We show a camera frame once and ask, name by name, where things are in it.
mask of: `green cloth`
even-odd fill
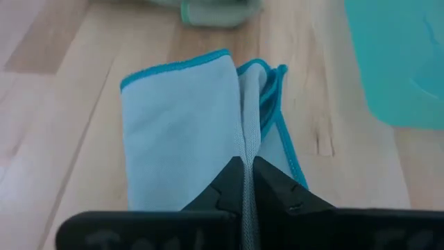
[[[262,0],[149,0],[180,8],[182,21],[193,26],[238,26],[262,7]]]

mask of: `black clamp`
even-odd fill
[[[444,249],[444,212],[335,208],[264,159],[253,164],[262,250]],[[85,212],[57,250],[239,250],[244,164],[234,157],[180,212]]]

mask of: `microfiber cloth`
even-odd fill
[[[229,28],[259,12],[263,0],[149,0],[180,9],[184,24]]]
[[[142,70],[121,83],[131,210],[179,211],[232,157],[244,163],[243,245],[258,249],[253,159],[307,187],[280,111],[285,65],[234,66],[226,49]]]

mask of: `towel fold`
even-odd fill
[[[287,67],[236,69],[223,49],[134,73],[121,83],[131,210],[179,211],[234,156],[244,162],[243,245],[258,249],[253,159],[307,187],[280,112]]]

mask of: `wooden floor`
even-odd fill
[[[120,80],[224,47],[238,65],[288,64],[283,110],[312,192],[336,206],[444,209],[444,131],[369,113],[343,0],[267,0],[229,31],[150,5],[0,0],[0,248],[53,249],[69,216],[125,210]]]

